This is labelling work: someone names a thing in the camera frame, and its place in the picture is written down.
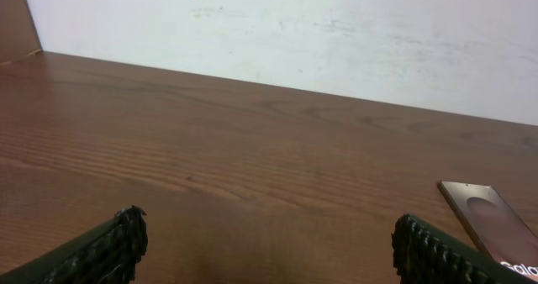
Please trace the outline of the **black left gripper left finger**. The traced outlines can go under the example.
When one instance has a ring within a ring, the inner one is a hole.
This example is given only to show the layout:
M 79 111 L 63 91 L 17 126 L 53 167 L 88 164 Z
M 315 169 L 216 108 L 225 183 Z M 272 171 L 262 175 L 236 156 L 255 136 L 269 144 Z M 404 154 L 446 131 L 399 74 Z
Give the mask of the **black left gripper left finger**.
M 126 284 L 148 246 L 145 212 L 123 208 L 109 221 L 1 275 L 6 284 Z

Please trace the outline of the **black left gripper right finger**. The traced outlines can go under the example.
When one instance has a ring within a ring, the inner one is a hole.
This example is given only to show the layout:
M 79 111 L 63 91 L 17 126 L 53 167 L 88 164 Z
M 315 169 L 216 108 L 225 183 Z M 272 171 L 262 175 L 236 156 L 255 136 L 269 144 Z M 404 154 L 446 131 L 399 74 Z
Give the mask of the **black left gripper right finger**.
M 404 214 L 391 235 L 401 284 L 533 284 L 414 215 Z

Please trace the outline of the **Galaxy S25 Ultra smartphone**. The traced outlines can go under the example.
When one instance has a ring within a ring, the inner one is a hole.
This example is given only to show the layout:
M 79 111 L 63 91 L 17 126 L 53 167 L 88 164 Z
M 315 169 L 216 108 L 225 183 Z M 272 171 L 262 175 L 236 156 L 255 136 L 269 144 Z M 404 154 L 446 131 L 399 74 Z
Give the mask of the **Galaxy S25 Ultra smartphone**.
M 537 236 L 491 186 L 441 181 L 439 190 L 484 254 L 537 280 Z

